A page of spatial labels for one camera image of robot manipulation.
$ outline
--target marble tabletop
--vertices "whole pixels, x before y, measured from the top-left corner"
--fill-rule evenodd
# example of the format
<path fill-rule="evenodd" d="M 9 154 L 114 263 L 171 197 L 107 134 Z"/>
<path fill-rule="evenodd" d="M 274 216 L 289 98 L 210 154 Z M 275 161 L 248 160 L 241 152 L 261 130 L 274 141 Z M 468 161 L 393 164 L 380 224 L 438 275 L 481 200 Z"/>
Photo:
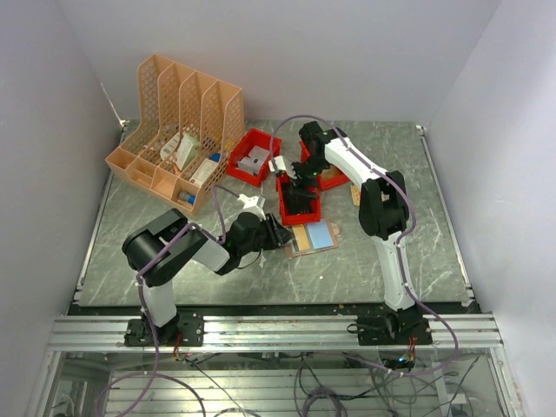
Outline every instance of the marble tabletop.
<path fill-rule="evenodd" d="M 254 121 L 271 132 L 278 122 Z M 282 154 L 299 159 L 297 134 L 304 122 L 285 125 Z M 406 179 L 407 193 L 417 213 L 417 229 L 408 237 L 407 257 L 417 295 L 424 301 L 466 301 L 465 280 L 450 228 L 443 211 L 423 143 L 415 125 L 408 122 L 337 122 L 354 145 L 388 170 L 399 170 Z M 265 210 L 278 212 L 275 180 L 267 178 L 261 189 L 227 176 L 226 187 L 245 195 L 263 194 Z M 219 194 L 227 225 L 237 216 L 239 202 Z M 125 237 L 168 210 L 163 201 L 116 178 L 94 241 L 79 300 L 81 306 L 139 305 L 134 273 L 121 246 Z M 191 261 L 173 280 L 179 305 L 246 305 L 294 303 L 350 303 L 384 301 L 384 284 L 378 255 L 371 239 L 361 230 L 358 208 L 352 202 L 349 184 L 322 194 L 323 218 L 340 229 L 339 247 L 293 259 L 283 249 L 265 251 L 262 260 L 243 270 L 219 276 Z M 209 231 L 220 233 L 212 201 L 195 218 Z"/>

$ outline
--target red tray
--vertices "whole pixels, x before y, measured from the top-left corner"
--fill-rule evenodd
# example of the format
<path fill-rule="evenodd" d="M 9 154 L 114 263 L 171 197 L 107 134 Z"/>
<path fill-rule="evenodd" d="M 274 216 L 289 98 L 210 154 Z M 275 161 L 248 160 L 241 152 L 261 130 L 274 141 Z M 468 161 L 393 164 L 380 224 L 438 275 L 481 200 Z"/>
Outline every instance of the red tray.
<path fill-rule="evenodd" d="M 294 226 L 296 224 L 314 223 L 321 221 L 321 195 L 318 189 L 309 187 L 309 190 L 316 193 L 317 198 L 311 201 L 311 208 L 313 213 L 305 215 L 291 215 L 288 213 L 288 209 L 284 204 L 284 197 L 282 195 L 281 187 L 282 184 L 289 183 L 289 177 L 286 174 L 282 174 L 276 178 L 276 190 L 278 191 L 278 196 L 280 197 L 280 216 L 281 224 L 284 226 Z"/>
<path fill-rule="evenodd" d="M 303 141 L 300 141 L 299 144 L 301 145 L 301 162 L 305 162 L 310 154 L 307 148 L 305 148 L 305 143 L 303 143 Z M 349 182 L 349 178 L 343 172 L 339 172 L 339 175 L 327 180 L 323 180 L 322 175 L 318 175 L 316 179 L 319 182 L 319 189 L 324 191 Z"/>
<path fill-rule="evenodd" d="M 262 180 L 268 176 L 268 161 L 270 161 L 270 156 L 268 156 L 262 165 L 259 175 L 251 175 L 237 168 L 237 163 L 244 156 L 249 155 L 249 152 L 255 146 L 260 146 L 263 149 L 270 149 L 270 135 L 268 133 L 261 132 L 258 129 L 251 128 L 232 151 L 226 172 L 228 175 L 234 176 L 235 178 L 238 178 L 248 184 L 260 187 Z M 278 156 L 280 154 L 280 146 L 281 139 L 275 137 L 274 156 Z"/>

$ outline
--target purple cable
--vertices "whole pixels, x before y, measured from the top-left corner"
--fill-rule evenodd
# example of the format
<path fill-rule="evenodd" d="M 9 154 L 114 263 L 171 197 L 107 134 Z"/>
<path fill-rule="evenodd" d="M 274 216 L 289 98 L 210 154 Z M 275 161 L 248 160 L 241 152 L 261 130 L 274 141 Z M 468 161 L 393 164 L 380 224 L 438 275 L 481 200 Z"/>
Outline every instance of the purple cable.
<path fill-rule="evenodd" d="M 232 191 L 231 189 L 228 189 L 226 187 L 224 187 L 223 185 L 219 185 L 219 184 L 214 184 L 211 188 L 211 193 L 212 193 L 212 198 L 215 201 L 215 206 L 216 206 L 216 213 L 218 213 L 218 218 L 220 219 L 220 225 L 222 227 L 222 235 L 220 236 L 220 239 L 218 240 L 218 242 L 223 245 L 226 242 L 226 225 L 224 224 L 224 215 L 222 214 L 222 209 L 220 207 L 220 203 L 218 202 L 218 198 L 216 198 L 216 189 L 223 189 L 224 191 L 228 191 L 231 195 L 233 195 L 235 198 L 239 198 L 239 194 L 237 194 L 236 192 Z"/>
<path fill-rule="evenodd" d="M 406 270 L 403 266 L 402 255 L 401 255 L 401 246 L 400 246 L 401 239 L 403 239 L 404 237 L 406 237 L 407 235 L 412 233 L 415 230 L 415 227 L 417 226 L 417 216 L 415 215 L 414 205 L 411 203 L 411 200 L 409 200 L 409 197 L 407 197 L 406 193 L 403 192 L 401 187 L 394 180 L 392 180 L 387 175 L 382 174 L 378 169 L 374 169 L 373 166 L 371 166 L 365 160 L 365 158 L 363 158 L 358 152 L 356 152 L 353 147 L 349 147 L 348 143 L 346 142 L 345 137 L 341 134 L 341 132 L 332 123 L 330 123 L 327 120 L 325 120 L 321 117 L 318 117 L 318 116 L 295 115 L 295 116 L 288 117 L 287 119 L 284 119 L 282 122 L 280 122 L 280 124 L 278 124 L 278 126 L 276 126 L 276 128 L 272 132 L 272 136 L 270 137 L 270 161 L 272 162 L 272 166 L 275 169 L 276 174 L 278 173 L 278 167 L 276 166 L 275 156 L 274 156 L 274 152 L 273 152 L 275 136 L 276 136 L 276 133 L 278 132 L 278 129 L 280 129 L 287 122 L 290 122 L 294 119 L 313 119 L 313 120 L 316 120 L 317 122 L 321 122 L 321 123 L 326 124 L 328 127 L 330 127 L 330 129 L 332 129 L 334 131 L 334 133 L 338 136 L 338 138 L 341 140 L 341 142 L 344 144 L 344 146 L 347 148 L 347 150 L 353 156 L 355 156 L 361 163 L 363 163 L 363 165 L 365 165 L 367 168 L 369 168 L 372 173 L 378 175 L 380 178 L 384 179 L 388 184 L 390 184 L 392 187 L 394 187 L 394 189 L 398 192 L 398 194 L 400 194 L 401 198 L 406 203 L 407 210 L 409 211 L 409 215 L 411 216 L 411 226 L 408 229 L 404 230 L 404 232 L 401 233 L 400 236 L 398 236 L 398 239 L 396 239 L 396 254 L 398 256 L 398 262 L 400 264 L 401 280 L 404 284 L 404 288 L 406 289 L 407 294 L 414 301 L 414 303 L 417 304 L 419 307 L 421 307 L 423 310 L 425 310 L 427 313 L 432 315 L 436 320 L 441 322 L 444 325 L 444 327 L 446 328 L 446 330 L 448 331 L 448 333 L 453 338 L 453 354 L 447 361 L 444 361 L 441 364 L 437 365 L 436 367 L 431 367 L 431 368 L 429 368 L 425 371 L 415 372 L 415 373 L 411 373 L 411 374 L 410 373 L 402 373 L 402 372 L 399 372 L 399 371 L 394 371 L 392 369 L 389 369 L 389 368 L 383 366 L 380 363 L 366 361 L 366 360 L 363 360 L 362 358 L 359 358 L 357 356 L 351 356 L 351 355 L 345 354 L 345 357 L 347 357 L 349 359 L 359 361 L 359 362 L 364 363 L 365 365 L 370 366 L 370 367 L 376 367 L 376 368 L 382 369 L 384 371 L 389 372 L 390 374 L 394 374 L 394 375 L 398 375 L 398 376 L 427 375 L 427 374 L 431 374 L 435 371 L 438 371 L 438 370 L 446 367 L 449 363 L 451 363 L 453 360 L 455 360 L 458 356 L 458 352 L 460 351 L 460 344 L 458 343 L 458 337 L 456 336 L 455 332 L 453 331 L 453 329 L 450 327 L 450 325 L 447 323 L 446 320 L 444 320 L 442 317 L 440 317 L 438 314 L 436 314 L 431 308 L 426 306 L 409 289 L 408 282 L 407 282 Z"/>
<path fill-rule="evenodd" d="M 201 230 L 201 228 L 196 223 L 190 222 L 190 223 L 186 224 L 182 228 L 182 230 L 180 230 L 177 233 L 177 235 L 175 235 L 174 238 L 170 242 L 168 242 L 168 244 L 166 246 L 164 246 L 164 248 L 162 248 L 162 250 L 158 254 L 156 254 L 156 256 L 149 263 L 147 263 L 147 265 L 145 265 L 143 268 L 141 268 L 141 270 L 136 275 L 137 284 L 139 285 L 139 301 L 141 302 L 142 312 L 145 315 L 145 317 L 147 318 L 147 322 L 149 323 L 150 332 L 153 335 L 153 343 L 155 345 L 155 364 L 153 366 L 153 370 L 150 371 L 150 377 L 149 377 L 149 380 L 147 381 L 147 385 L 145 386 L 145 388 L 137 396 L 136 400 L 133 401 L 133 403 L 131 403 L 131 405 L 129 407 L 127 407 L 124 411 L 122 411 L 116 417 L 123 417 L 124 415 L 128 415 L 137 406 L 137 404 L 139 404 L 139 402 L 141 402 L 142 398 L 149 391 L 150 386 L 152 385 L 152 383 L 153 383 L 153 381 L 155 380 L 156 377 L 165 378 L 167 380 L 174 381 L 178 384 L 183 385 L 184 387 L 186 387 L 190 391 L 194 392 L 193 388 L 191 388 L 185 382 L 182 382 L 180 380 L 172 378 L 171 376 L 159 374 L 159 373 L 156 372 L 158 370 L 158 362 L 160 360 L 158 337 L 156 336 L 155 323 L 153 323 L 152 318 L 150 317 L 150 313 L 149 313 L 149 310 L 147 308 L 147 303 L 145 301 L 145 296 L 144 296 L 144 293 L 142 291 L 143 285 L 145 283 L 145 280 L 143 278 L 145 276 L 145 274 L 147 274 L 168 253 L 168 251 L 192 228 L 197 228 L 197 229 Z M 102 392 L 98 396 L 98 399 L 96 400 L 96 415 L 97 415 L 97 417 L 103 417 L 103 411 L 102 411 L 102 403 L 103 402 L 102 402 L 102 399 L 106 396 L 108 391 L 115 384 L 117 384 L 118 382 L 120 382 L 122 380 L 126 380 L 128 378 L 136 377 L 138 375 L 145 375 L 145 373 L 144 372 L 135 372 L 135 373 L 132 373 L 132 374 L 124 375 L 124 376 L 122 376 L 120 378 L 117 378 L 116 380 L 110 382 L 110 384 L 108 384 L 102 390 Z M 195 393 L 195 397 L 200 401 L 200 403 L 202 405 L 201 398 L 196 393 Z M 202 405 L 202 411 L 203 411 L 203 415 L 206 415 L 203 405 Z"/>

